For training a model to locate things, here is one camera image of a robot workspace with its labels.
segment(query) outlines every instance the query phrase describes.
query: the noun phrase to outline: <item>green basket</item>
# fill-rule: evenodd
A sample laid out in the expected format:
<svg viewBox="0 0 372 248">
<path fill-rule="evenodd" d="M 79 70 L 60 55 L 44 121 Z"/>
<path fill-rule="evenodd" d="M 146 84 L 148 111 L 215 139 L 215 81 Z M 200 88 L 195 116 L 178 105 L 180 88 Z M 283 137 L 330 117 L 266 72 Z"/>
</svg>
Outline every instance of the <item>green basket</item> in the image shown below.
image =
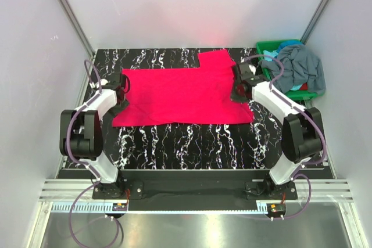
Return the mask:
<svg viewBox="0 0 372 248">
<path fill-rule="evenodd" d="M 289 41 L 289 40 L 291 39 L 280 40 L 280 41 L 258 42 L 256 44 L 257 54 L 263 55 L 263 51 L 269 51 L 269 52 L 276 51 L 281 43 L 285 41 Z M 265 77 L 271 80 L 268 69 L 262 68 L 262 72 Z M 306 91 L 304 90 L 288 91 L 285 95 L 293 101 L 311 100 L 311 99 L 314 99 L 315 97 L 318 97 L 317 93 L 310 93 L 307 90 Z"/>
</svg>

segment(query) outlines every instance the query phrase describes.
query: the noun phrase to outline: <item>clothes pile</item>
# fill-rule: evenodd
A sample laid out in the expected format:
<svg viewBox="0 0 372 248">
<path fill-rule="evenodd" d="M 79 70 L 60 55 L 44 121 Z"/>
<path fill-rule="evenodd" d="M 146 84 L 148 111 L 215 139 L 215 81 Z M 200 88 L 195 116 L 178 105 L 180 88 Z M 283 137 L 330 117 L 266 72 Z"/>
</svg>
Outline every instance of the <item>clothes pile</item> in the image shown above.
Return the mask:
<svg viewBox="0 0 372 248">
<path fill-rule="evenodd" d="M 285 41 L 276 51 L 263 51 L 263 54 L 276 57 L 284 65 L 283 76 L 274 82 L 282 93 L 308 90 L 310 93 L 323 94 L 326 90 L 321 60 L 303 43 Z M 271 59 L 265 58 L 259 64 L 269 69 L 271 78 L 280 74 L 280 66 Z"/>
</svg>

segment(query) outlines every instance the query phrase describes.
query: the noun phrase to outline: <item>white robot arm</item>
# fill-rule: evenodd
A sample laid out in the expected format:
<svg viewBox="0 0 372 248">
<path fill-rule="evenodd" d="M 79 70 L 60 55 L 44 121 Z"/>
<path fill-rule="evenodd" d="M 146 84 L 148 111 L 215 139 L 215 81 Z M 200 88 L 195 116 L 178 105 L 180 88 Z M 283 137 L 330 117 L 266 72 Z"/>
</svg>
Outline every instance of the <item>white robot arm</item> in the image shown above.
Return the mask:
<svg viewBox="0 0 372 248">
<path fill-rule="evenodd" d="M 121 192 L 123 185 L 120 172 L 103 152 L 101 120 L 107 112 L 116 116 L 128 106 L 125 93 L 130 89 L 130 82 L 125 75 L 116 74 L 111 76 L 110 81 L 101 80 L 101 84 L 102 90 L 100 91 L 97 89 L 98 86 L 94 86 L 95 95 L 82 106 L 62 112 L 59 147 L 63 155 L 68 155 L 66 135 L 69 123 L 73 115 L 80 108 L 86 106 L 73 124 L 70 137 L 72 154 L 80 162 L 86 162 L 86 166 L 93 167 L 99 174 L 102 185 L 109 185 L 113 192 Z"/>
<path fill-rule="evenodd" d="M 282 124 L 282 155 L 261 184 L 261 190 L 257 190 L 269 195 L 289 183 L 305 162 L 323 150 L 319 134 L 302 115 L 309 116 L 324 134 L 321 114 L 314 107 L 307 109 L 295 103 L 273 86 L 270 89 L 267 79 L 263 75 L 255 76 L 248 62 L 237 64 L 233 72 L 235 83 L 231 99 L 252 99 L 266 107 Z"/>
</svg>

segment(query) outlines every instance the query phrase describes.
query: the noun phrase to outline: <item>white panel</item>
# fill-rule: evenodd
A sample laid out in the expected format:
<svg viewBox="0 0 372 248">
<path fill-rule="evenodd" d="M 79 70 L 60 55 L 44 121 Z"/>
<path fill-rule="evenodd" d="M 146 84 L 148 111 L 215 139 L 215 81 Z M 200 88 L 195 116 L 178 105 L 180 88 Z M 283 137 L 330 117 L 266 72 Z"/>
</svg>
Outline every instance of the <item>white panel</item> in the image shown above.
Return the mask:
<svg viewBox="0 0 372 248">
<path fill-rule="evenodd" d="M 0 247 L 24 247 L 87 54 L 58 0 L 0 0 Z"/>
<path fill-rule="evenodd" d="M 300 38 L 320 0 L 69 2 L 94 48 L 179 48 Z"/>
<path fill-rule="evenodd" d="M 308 45 L 322 59 L 321 110 L 337 173 L 346 178 L 372 245 L 372 0 L 331 0 Z"/>
<path fill-rule="evenodd" d="M 284 103 L 274 92 L 270 90 L 270 83 L 268 81 L 260 82 L 258 85 L 253 87 L 252 96 L 253 100 L 263 105 L 269 110 L 281 124 L 283 124 L 284 117 L 289 114 L 298 114 L 298 112 L 292 107 L 295 106 L 301 111 L 305 110 L 305 107 L 297 104 L 296 102 L 288 99 L 283 93 L 273 86 L 273 91 L 285 98 L 287 103 Z"/>
</svg>

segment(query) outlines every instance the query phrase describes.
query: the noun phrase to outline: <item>black marble table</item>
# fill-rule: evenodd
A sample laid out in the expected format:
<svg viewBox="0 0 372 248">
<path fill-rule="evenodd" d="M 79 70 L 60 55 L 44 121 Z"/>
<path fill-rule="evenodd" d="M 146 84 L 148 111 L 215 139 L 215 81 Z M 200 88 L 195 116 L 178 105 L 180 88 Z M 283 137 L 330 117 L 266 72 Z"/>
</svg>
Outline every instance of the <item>black marble table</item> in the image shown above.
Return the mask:
<svg viewBox="0 0 372 248">
<path fill-rule="evenodd" d="M 198 67 L 198 53 L 211 50 L 100 49 L 95 65 L 101 78 L 123 69 Z M 227 50 L 237 63 L 255 54 L 252 48 Z M 91 95 L 88 87 L 85 99 Z M 122 170 L 271 168 L 281 154 L 281 124 L 260 104 L 251 101 L 249 107 L 254 112 L 254 122 L 236 125 L 172 123 L 112 128 L 112 117 L 105 116 L 105 153 Z M 69 159 L 64 164 L 69 169 L 80 167 Z"/>
</svg>

